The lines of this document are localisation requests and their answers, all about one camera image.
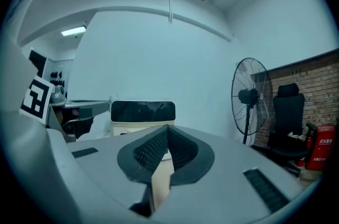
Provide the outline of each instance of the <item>black grille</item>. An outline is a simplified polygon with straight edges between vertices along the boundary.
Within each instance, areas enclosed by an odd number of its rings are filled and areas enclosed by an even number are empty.
[[[74,158],[79,158],[79,157],[82,157],[82,156],[86,156],[86,155],[89,155],[89,154],[93,154],[93,153],[96,153],[98,150],[96,148],[88,148],[88,149],[84,149],[84,150],[77,150],[77,151],[74,151],[72,152]]]
[[[133,152],[134,159],[152,174],[167,151],[167,131],[151,138]]]
[[[244,175],[272,213],[278,211],[289,202],[257,168],[245,171]]]
[[[198,154],[198,145],[178,132],[173,131],[173,129],[169,129],[168,147],[172,155],[174,171],[187,165]]]

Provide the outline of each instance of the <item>fan guard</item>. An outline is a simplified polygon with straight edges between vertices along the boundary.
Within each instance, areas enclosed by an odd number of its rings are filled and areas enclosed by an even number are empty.
[[[232,111],[238,130],[247,136],[260,130],[270,116],[272,83],[266,68],[254,58],[245,58],[237,66],[232,81]]]

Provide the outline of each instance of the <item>chair headrest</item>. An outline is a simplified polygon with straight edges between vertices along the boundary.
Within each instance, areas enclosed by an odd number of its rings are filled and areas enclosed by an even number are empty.
[[[298,93],[299,93],[299,88],[296,83],[279,86],[278,88],[278,97],[297,96]]]

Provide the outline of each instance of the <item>fluorescent light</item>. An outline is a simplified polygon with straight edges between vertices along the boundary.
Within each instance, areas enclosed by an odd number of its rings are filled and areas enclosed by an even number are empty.
[[[83,33],[85,31],[86,31],[86,27],[80,26],[80,27],[77,27],[77,28],[73,28],[73,29],[63,31],[61,33],[63,34],[63,36],[66,36],[66,35],[74,35],[74,34]]]

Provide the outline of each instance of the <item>black office chair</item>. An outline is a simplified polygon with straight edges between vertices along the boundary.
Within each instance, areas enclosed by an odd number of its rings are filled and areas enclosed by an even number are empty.
[[[279,86],[278,95],[273,98],[275,110],[275,125],[270,127],[269,157],[290,172],[299,176],[300,169],[289,163],[289,160],[297,160],[309,156],[307,141],[311,134],[316,134],[316,127],[306,123],[308,132],[305,141],[288,137],[302,134],[302,114],[304,111],[305,98],[299,93],[297,84]]]

